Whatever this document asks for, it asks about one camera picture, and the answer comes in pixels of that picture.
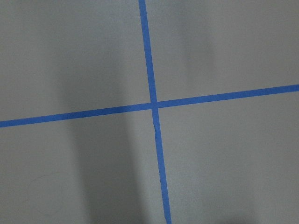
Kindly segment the brown paper table cover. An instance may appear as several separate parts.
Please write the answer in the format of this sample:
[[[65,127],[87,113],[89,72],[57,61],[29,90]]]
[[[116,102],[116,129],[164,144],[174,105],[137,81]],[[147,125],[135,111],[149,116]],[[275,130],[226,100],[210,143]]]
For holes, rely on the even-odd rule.
[[[3,224],[296,224],[296,0],[3,0]]]

